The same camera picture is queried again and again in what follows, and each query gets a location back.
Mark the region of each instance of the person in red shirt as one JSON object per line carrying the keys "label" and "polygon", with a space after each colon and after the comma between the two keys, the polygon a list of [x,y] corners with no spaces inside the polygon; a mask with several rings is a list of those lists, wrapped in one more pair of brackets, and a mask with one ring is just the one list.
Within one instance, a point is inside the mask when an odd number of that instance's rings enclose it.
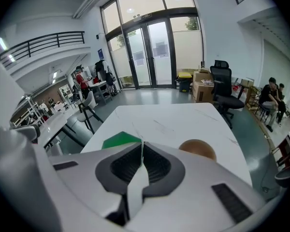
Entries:
{"label": "person in red shirt", "polygon": [[88,82],[89,80],[84,80],[83,77],[81,76],[81,72],[82,72],[82,66],[79,65],[76,67],[75,73],[76,73],[76,81],[78,82],[78,84],[81,86],[81,91],[83,93],[83,96],[85,97],[85,99],[87,99],[88,93],[89,93],[89,88],[88,88]]}

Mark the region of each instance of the man sitting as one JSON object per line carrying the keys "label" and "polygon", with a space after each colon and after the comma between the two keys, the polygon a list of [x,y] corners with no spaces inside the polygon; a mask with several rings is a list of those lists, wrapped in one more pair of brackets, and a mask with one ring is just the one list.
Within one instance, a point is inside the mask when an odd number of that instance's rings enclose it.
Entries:
{"label": "man sitting", "polygon": [[283,97],[282,97],[282,91],[284,90],[284,85],[281,83],[279,84],[279,88],[277,86],[277,90],[276,90],[276,95],[275,95],[275,99],[278,102],[278,110],[280,111],[280,114],[278,114],[278,124],[279,126],[281,126],[281,120],[282,117],[284,116],[284,113],[286,112],[286,105],[283,101]]}
{"label": "man sitting", "polygon": [[275,122],[278,110],[278,102],[274,98],[276,93],[276,80],[275,78],[271,77],[269,79],[269,84],[265,85],[261,91],[261,97],[259,99],[259,104],[270,110],[271,119],[270,122],[266,125],[270,132],[273,132],[272,126]]}

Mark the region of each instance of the gray floor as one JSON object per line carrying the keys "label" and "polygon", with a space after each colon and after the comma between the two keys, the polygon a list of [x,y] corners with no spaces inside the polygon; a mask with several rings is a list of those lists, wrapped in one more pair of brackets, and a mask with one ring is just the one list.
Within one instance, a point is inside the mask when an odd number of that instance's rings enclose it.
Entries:
{"label": "gray floor", "polygon": [[[190,94],[181,93],[176,89],[141,89],[122,91],[113,100],[109,100],[106,105],[99,103],[95,112],[102,120],[114,111],[120,105],[142,105],[142,104],[175,104],[175,103],[192,103]],[[279,188],[275,183],[274,175],[277,173],[277,167],[272,154],[269,154],[269,144],[264,137],[256,121],[251,117],[248,110],[232,111],[234,113],[233,133],[243,151],[247,161],[253,188],[261,193],[266,200],[275,197]],[[101,125],[95,118],[90,119],[90,123],[97,131]],[[86,128],[84,123],[76,120],[72,116],[68,120],[73,130],[76,131],[79,139],[86,144],[92,136],[92,133]],[[59,135],[62,138],[60,146],[64,154],[79,153],[82,148],[66,137],[64,134]],[[268,192],[262,191],[262,187],[267,187]]]}

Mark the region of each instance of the green object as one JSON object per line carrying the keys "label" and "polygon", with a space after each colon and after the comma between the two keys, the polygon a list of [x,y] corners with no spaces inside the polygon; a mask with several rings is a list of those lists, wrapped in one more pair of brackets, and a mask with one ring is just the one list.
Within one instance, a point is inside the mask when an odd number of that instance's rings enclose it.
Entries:
{"label": "green object", "polygon": [[124,145],[128,143],[137,143],[142,142],[142,140],[138,137],[132,136],[124,131],[114,135],[113,137],[110,137],[106,139],[103,142],[102,149],[111,148],[119,145]]}

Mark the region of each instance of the tree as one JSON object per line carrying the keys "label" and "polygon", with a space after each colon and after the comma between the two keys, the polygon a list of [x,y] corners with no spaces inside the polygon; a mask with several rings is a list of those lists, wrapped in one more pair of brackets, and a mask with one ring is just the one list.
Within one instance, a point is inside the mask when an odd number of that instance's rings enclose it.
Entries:
{"label": "tree", "polygon": [[[128,37],[130,36],[133,36],[133,35],[136,35],[136,30],[128,33]],[[116,37],[117,41],[118,41],[118,45],[120,48],[124,47],[125,46],[125,43],[124,43],[124,37],[122,36],[122,34],[118,35]]]}
{"label": "tree", "polygon": [[188,30],[198,30],[197,18],[188,17],[188,22],[185,23],[185,26]]}

